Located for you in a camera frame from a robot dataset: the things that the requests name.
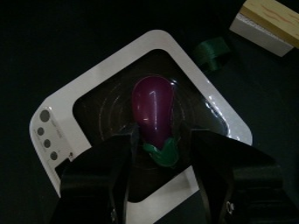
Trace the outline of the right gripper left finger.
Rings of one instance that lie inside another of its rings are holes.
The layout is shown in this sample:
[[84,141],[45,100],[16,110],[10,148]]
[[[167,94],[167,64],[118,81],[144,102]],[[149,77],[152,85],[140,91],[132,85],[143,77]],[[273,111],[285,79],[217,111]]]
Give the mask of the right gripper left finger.
[[49,224],[125,224],[129,176],[139,142],[126,125],[66,165]]

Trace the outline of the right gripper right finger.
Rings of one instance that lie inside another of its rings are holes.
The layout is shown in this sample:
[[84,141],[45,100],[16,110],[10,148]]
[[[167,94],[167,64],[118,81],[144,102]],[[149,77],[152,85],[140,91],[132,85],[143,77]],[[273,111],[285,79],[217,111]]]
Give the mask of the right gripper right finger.
[[204,129],[191,131],[191,165],[208,224],[299,224],[276,161]]

